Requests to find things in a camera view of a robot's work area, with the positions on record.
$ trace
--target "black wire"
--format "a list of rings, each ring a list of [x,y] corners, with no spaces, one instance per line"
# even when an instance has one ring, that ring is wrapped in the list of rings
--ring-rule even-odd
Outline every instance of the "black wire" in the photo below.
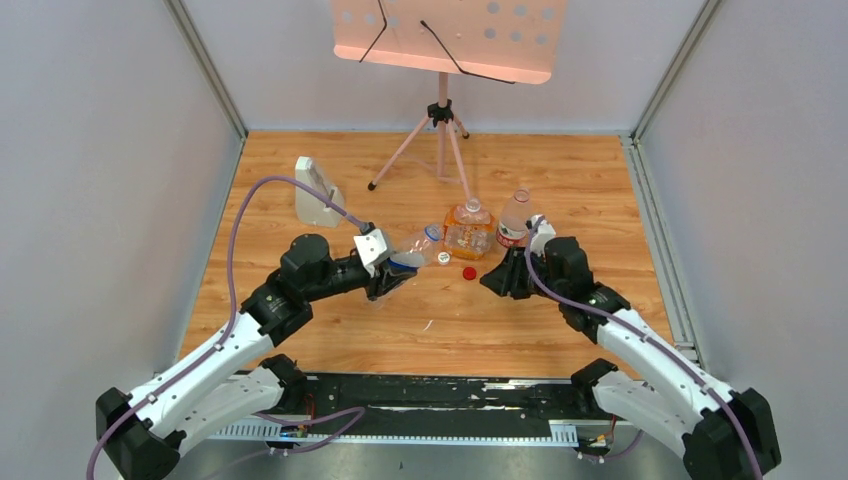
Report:
[[[380,33],[377,34],[377,37],[374,39],[374,41],[371,42],[371,45],[368,47],[368,50],[365,50],[365,53],[362,54],[362,58],[359,59],[359,63],[362,63],[362,61],[365,60],[365,56],[368,55],[368,52],[370,52],[372,48],[374,48],[374,45],[377,44],[377,40],[379,40],[380,37],[383,36],[383,32],[385,32],[386,28],[388,28],[389,26],[389,21],[386,20],[386,12],[385,10],[383,10],[382,0],[377,0],[377,5],[380,6],[380,14],[383,16],[383,28],[380,30]]]
[[[453,64],[456,66],[456,69],[459,70],[460,73],[464,73],[465,75],[471,75],[472,77],[485,78],[486,80],[494,80],[496,82],[508,83],[510,85],[515,85],[515,82],[511,82],[509,80],[503,80],[503,79],[494,78],[494,77],[487,77],[486,75],[480,75],[479,73],[469,72],[468,70],[465,70],[464,68],[460,67],[459,63],[456,62],[456,59],[453,58],[453,55],[451,55],[450,51],[448,51],[448,47],[446,47],[445,44],[442,43],[442,40],[439,38],[438,35],[436,35],[436,32],[434,32],[433,29],[430,28],[430,25],[427,25],[427,22],[425,22],[424,20],[421,20],[421,25],[423,25],[424,28],[426,28],[427,30],[430,31],[430,33],[433,34],[433,38],[435,38],[436,41],[439,42],[439,45],[442,46],[442,50],[444,50],[445,53],[448,54],[448,57],[451,59]]]

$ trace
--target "wooden platform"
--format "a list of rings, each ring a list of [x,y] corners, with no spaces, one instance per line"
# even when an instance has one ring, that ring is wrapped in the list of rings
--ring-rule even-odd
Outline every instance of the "wooden platform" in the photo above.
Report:
[[[340,186],[348,209],[393,238],[441,222],[452,204],[464,202],[458,184],[438,181],[412,159],[435,158],[437,140],[432,134],[419,136],[407,158],[396,163],[375,191],[366,189],[404,137],[251,133],[182,354],[227,320],[226,243],[245,193],[266,175],[293,175],[298,156],[315,158]],[[596,278],[621,292],[671,340],[618,138],[473,134],[460,142],[472,190],[484,207],[497,215],[518,186],[529,187],[533,202],[558,234],[578,238]],[[448,159],[448,172],[455,174],[450,154]],[[294,212],[294,187],[262,187],[246,211],[236,242],[239,302],[279,266],[292,239],[306,232],[327,237],[334,256],[346,255],[357,234],[347,222],[336,229],[303,225]],[[456,260],[422,269],[379,310],[360,292],[316,302],[315,318],[278,351],[297,359],[304,370],[433,375],[568,377],[598,357],[617,360],[571,330],[550,300],[499,298],[477,281],[462,278],[463,267],[473,265],[483,274],[502,253],[490,252],[479,262]]]

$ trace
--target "bottle label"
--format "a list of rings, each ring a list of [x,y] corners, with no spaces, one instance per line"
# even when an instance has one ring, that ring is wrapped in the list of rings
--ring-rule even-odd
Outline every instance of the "bottle label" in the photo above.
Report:
[[[498,233],[496,235],[498,243],[504,247],[514,247],[521,243],[521,240],[527,236],[527,230],[513,230],[503,223],[498,223]]]

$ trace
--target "tripod leg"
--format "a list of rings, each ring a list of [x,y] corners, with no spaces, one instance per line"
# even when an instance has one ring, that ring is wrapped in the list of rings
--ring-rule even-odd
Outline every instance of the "tripod leg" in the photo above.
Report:
[[[468,188],[468,178],[465,176],[465,165],[462,163],[462,154],[459,153],[459,142],[456,140],[456,132],[453,131],[453,125],[449,125],[448,134],[451,137],[451,146],[453,146],[453,156],[456,159],[456,166],[459,169],[459,179],[462,182],[462,188],[465,190],[466,200],[471,200],[471,189]]]
[[[459,119],[459,115],[456,113],[453,114],[453,121],[456,122],[456,126],[459,127],[459,132],[462,133],[462,138],[467,140],[471,134],[465,129],[465,125],[462,124],[462,120]]]
[[[445,175],[445,130],[447,125],[445,122],[439,122],[439,159],[436,163],[436,175],[442,177]]]
[[[427,122],[429,120],[430,117],[424,115],[424,118],[421,119],[421,122],[419,122],[418,126],[415,127],[415,130],[413,130],[412,133],[410,133],[409,136],[406,137],[406,140],[404,140],[403,143],[400,144],[400,147],[398,148],[397,152],[392,155],[392,158],[390,158],[389,161],[383,166],[383,169],[380,170],[380,173],[378,173],[376,177],[374,177],[374,180],[371,180],[371,183],[368,184],[368,190],[374,190],[375,188],[377,188],[377,182],[379,182],[380,179],[383,178],[383,175],[385,175],[386,172],[388,172],[389,169],[392,168],[392,164],[394,164],[398,157],[403,154],[403,151],[406,150],[406,147],[408,147],[409,144],[412,143],[412,140],[421,132],[424,126],[427,125]]]

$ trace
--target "plastic bottle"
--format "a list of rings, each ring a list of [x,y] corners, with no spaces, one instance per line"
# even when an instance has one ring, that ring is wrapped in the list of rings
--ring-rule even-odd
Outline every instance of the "plastic bottle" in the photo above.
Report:
[[[480,200],[457,205],[445,216],[445,250],[459,258],[482,258],[492,248],[495,226],[495,217],[482,208]]]
[[[527,236],[527,220],[533,215],[530,205],[530,190],[521,187],[506,202],[498,222],[498,243],[504,247],[521,245]]]
[[[436,258],[442,242],[442,229],[428,225],[419,232],[401,240],[389,260],[405,267],[421,268]]]

